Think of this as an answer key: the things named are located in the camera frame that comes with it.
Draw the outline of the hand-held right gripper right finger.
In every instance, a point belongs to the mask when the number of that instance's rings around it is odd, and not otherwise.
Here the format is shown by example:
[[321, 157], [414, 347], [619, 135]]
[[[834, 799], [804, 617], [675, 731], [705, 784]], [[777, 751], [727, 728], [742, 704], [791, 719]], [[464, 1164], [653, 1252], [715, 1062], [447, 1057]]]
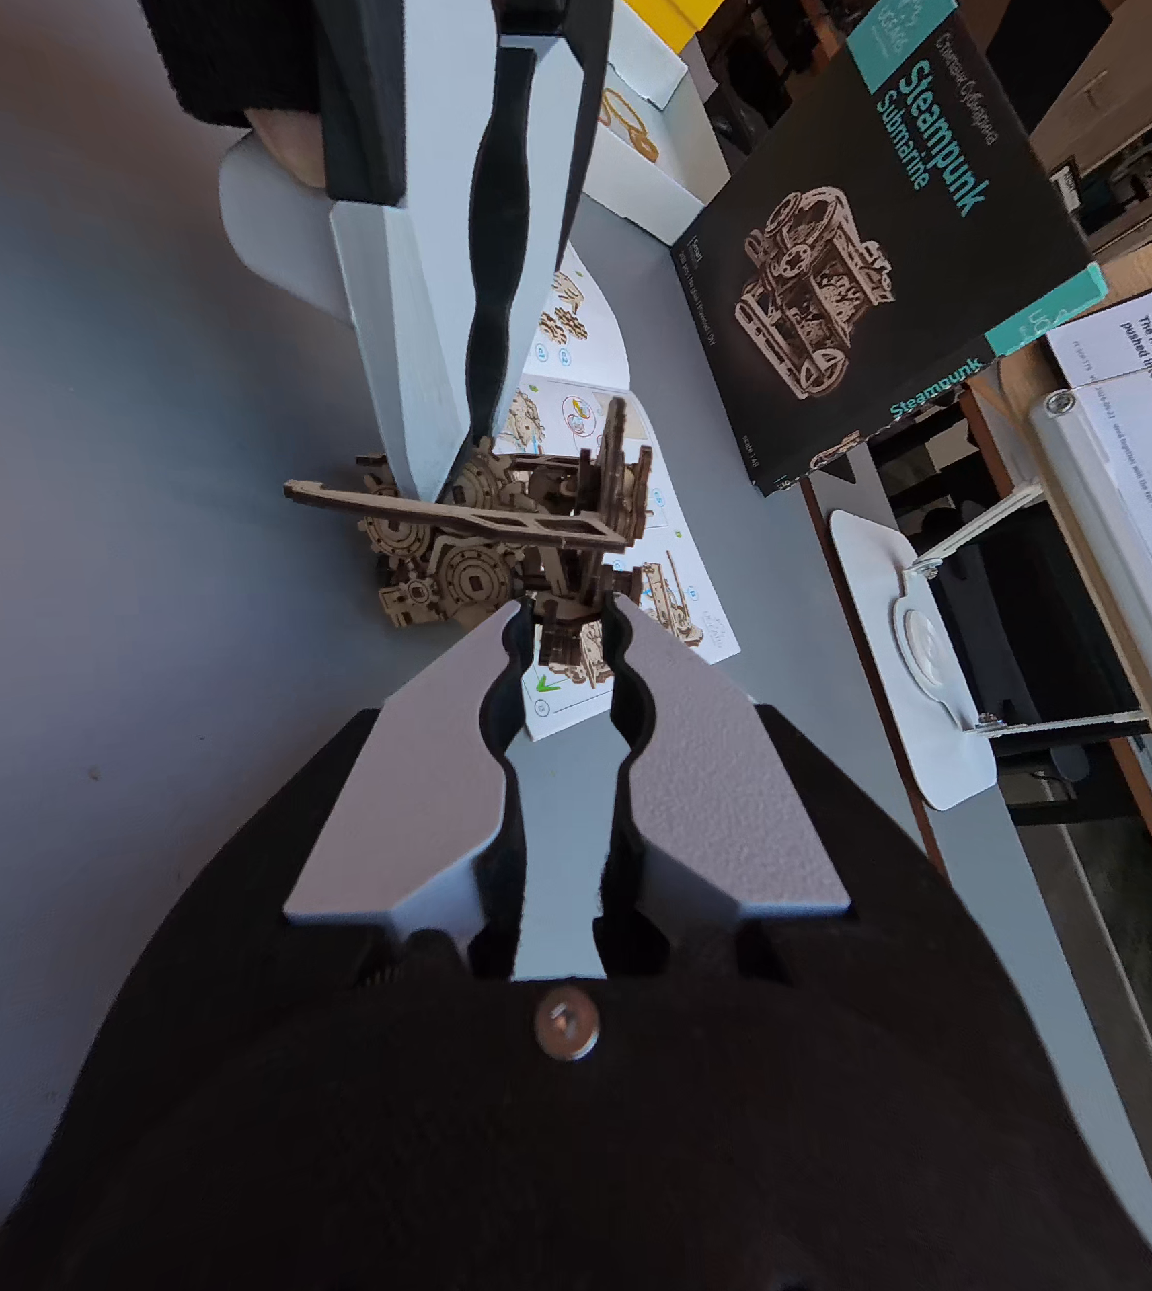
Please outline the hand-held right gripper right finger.
[[693, 927], [837, 917], [852, 908], [810, 813], [749, 697], [617, 594], [601, 617], [613, 669], [617, 771], [601, 917]]

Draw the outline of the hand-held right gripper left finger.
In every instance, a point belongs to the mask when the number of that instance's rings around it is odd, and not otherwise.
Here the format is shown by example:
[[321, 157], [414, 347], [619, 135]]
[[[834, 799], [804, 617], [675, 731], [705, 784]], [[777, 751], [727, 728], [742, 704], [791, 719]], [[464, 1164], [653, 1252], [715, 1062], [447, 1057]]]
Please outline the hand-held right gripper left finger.
[[517, 945], [527, 836], [506, 751], [532, 655], [532, 606], [515, 600], [383, 704], [283, 901], [288, 922]]

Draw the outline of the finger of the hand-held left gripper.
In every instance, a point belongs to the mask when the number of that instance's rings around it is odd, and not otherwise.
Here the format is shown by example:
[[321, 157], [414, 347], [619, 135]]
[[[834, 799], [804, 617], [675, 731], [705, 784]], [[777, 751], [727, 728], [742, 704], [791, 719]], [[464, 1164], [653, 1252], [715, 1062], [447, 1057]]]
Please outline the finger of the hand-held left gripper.
[[406, 197], [333, 199], [331, 228], [401, 493], [437, 500], [471, 429], [469, 334], [476, 287], [469, 216], [493, 111], [498, 21], [471, 1], [406, 54]]
[[606, 34], [503, 34], [481, 146], [481, 436], [499, 435], [599, 125]]

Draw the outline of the wooden gear model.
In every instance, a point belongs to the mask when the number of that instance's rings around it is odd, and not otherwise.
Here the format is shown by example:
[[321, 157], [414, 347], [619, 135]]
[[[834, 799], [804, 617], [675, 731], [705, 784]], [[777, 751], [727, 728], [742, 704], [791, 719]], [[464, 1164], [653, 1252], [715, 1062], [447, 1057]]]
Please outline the wooden gear model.
[[637, 600], [640, 568], [617, 570], [646, 535], [653, 447], [629, 454], [629, 403], [617, 396], [596, 452], [498, 454], [471, 447], [437, 503], [403, 496], [383, 454], [360, 455], [361, 490], [286, 481], [297, 505], [348, 512], [379, 555], [379, 601], [398, 629], [455, 621], [471, 631], [512, 600], [538, 626], [536, 661], [578, 685], [612, 677], [601, 606]]

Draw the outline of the black model kit box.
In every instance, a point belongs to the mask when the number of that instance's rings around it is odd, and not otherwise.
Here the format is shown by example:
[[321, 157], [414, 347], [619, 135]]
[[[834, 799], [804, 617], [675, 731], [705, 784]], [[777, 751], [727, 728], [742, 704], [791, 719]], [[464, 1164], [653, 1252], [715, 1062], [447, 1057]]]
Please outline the black model kit box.
[[879, 1], [673, 256], [762, 495], [1108, 291], [955, 1]]

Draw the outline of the person's left hand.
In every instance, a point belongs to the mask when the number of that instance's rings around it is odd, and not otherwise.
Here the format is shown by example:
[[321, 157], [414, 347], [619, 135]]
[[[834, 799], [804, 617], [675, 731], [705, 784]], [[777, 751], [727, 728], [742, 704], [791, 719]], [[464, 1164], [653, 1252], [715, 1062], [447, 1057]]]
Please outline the person's left hand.
[[326, 188], [326, 139], [318, 111], [248, 107], [244, 118], [281, 169], [310, 188]]

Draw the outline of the pile of tan rubber bands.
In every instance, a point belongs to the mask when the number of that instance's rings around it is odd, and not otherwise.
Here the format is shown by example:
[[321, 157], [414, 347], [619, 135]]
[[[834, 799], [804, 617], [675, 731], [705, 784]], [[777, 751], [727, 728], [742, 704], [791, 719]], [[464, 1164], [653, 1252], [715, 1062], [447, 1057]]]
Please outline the pile of tan rubber bands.
[[642, 120], [633, 102], [625, 100], [617, 86], [601, 90], [599, 124], [629, 142], [650, 165], [657, 165], [659, 147], [650, 139], [648, 120]]

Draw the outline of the white cardboard box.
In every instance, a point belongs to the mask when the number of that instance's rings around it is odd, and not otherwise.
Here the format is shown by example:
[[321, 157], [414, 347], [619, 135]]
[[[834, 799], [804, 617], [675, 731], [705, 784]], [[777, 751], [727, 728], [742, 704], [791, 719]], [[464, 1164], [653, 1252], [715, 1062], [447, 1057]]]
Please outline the white cardboard box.
[[696, 85], [683, 72], [664, 109], [635, 94], [613, 68], [606, 68], [603, 86], [617, 86], [633, 102], [648, 120], [659, 159], [650, 165], [599, 124], [585, 193], [612, 214], [631, 219], [664, 244], [675, 244], [730, 177]]

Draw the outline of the yellow box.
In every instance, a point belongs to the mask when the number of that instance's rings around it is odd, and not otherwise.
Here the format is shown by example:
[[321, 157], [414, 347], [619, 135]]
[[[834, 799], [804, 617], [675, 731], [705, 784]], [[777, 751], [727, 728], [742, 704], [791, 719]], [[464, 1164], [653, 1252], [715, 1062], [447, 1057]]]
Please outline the yellow box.
[[675, 54], [696, 39], [721, 0], [629, 0], [625, 1]]

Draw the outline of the white document stand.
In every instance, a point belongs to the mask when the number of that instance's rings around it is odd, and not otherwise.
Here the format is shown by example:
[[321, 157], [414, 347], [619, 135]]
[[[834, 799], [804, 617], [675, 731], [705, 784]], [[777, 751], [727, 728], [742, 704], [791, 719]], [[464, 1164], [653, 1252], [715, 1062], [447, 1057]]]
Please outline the white document stand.
[[1110, 721], [1122, 725], [1147, 721], [1152, 728], [1152, 552], [1115, 490], [1110, 448], [1098, 439], [1093, 404], [1093, 385], [1061, 388], [1038, 401], [1029, 418], [1036, 436], [1033, 477], [927, 555], [918, 555], [892, 527], [845, 510], [830, 515], [830, 540], [898, 722], [903, 751], [920, 796], [939, 813], [994, 784], [993, 739], [1101, 722], [1101, 719], [1070, 719], [1008, 725], [990, 719], [971, 697], [934, 601], [932, 580], [941, 562], [1023, 507], [1050, 505], [1133, 685], [1137, 705]]

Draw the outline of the assembly instruction booklet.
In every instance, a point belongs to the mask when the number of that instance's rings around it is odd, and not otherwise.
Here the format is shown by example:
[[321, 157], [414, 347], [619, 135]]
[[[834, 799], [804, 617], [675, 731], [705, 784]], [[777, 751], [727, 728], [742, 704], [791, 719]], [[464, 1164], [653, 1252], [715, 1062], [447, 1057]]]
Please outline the assembly instruction booklet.
[[690, 532], [648, 412], [631, 392], [619, 321], [578, 250], [567, 244], [494, 452], [580, 455], [590, 448], [596, 455], [613, 397], [625, 401], [625, 458], [635, 461], [640, 448], [650, 447], [653, 465], [646, 535], [603, 562], [617, 572], [642, 568], [640, 609], [705, 661], [727, 660], [739, 652], [739, 642]]

